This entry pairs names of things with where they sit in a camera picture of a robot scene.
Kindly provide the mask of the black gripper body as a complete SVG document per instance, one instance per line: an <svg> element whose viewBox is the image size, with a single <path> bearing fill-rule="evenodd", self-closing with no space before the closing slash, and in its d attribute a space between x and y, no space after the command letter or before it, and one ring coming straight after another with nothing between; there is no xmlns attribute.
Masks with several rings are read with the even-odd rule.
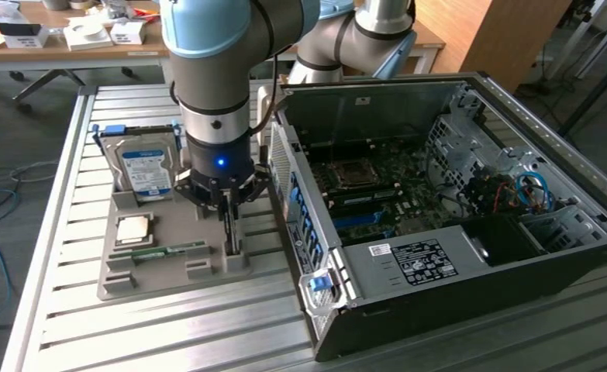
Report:
<svg viewBox="0 0 607 372"><path fill-rule="evenodd" d="M191 166L206 178L217 179L221 189L231 188L231 180L242 184L254 174L251 137L245 133L230 143L205 143L187 134Z"/></svg>

